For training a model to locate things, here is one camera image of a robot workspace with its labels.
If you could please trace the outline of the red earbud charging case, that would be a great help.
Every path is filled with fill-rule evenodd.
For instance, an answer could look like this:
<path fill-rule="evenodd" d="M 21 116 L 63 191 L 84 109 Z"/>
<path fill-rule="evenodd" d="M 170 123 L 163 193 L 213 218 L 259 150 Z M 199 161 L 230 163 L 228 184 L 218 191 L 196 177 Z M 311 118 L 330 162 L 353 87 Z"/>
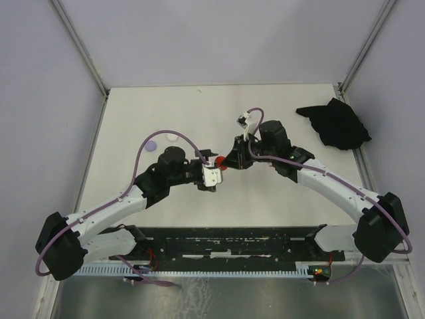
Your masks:
<path fill-rule="evenodd" d="M 223 164 L 224 160 L 225 160 L 224 156 L 217 156 L 214 160 L 217 168 L 220 168 L 222 171 L 225 171 L 227 169 L 227 167 Z"/>

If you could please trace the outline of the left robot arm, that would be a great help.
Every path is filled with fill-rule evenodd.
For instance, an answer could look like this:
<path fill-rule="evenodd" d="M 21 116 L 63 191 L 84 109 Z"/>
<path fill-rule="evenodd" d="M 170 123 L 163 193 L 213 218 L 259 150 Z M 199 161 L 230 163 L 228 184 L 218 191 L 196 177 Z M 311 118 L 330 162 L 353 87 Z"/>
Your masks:
<path fill-rule="evenodd" d="M 57 281 L 69 278 L 81 267 L 102 258 L 129 255 L 140 259 L 147 243 L 136 226 L 111 233 L 108 227 L 165 199 L 173 186 L 192 183 L 201 191 L 216 191 L 222 171 L 215 163 L 187 160 L 183 149 L 168 147 L 129 187 L 114 198 L 92 208 L 63 217 L 50 214 L 35 244 L 38 263 L 44 263 Z"/>

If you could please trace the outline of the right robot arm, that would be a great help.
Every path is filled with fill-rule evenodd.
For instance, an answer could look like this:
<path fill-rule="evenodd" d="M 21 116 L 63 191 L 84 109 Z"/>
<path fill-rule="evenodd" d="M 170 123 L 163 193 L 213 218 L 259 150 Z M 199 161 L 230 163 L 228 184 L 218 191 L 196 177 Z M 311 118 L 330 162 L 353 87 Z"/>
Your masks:
<path fill-rule="evenodd" d="M 268 163 L 280 176 L 316 191 L 353 220 L 352 225 L 318 226 L 304 245 L 309 258 L 319 260 L 333 251 L 359 251 L 381 263 L 391 253 L 412 250 L 410 245 L 399 248 L 407 243 L 409 228 L 395 194 L 379 195 L 328 170 L 312 153 L 293 146 L 277 120 L 257 124 L 245 114 L 237 122 L 244 132 L 235 137 L 223 166 L 243 170 L 256 162 Z"/>

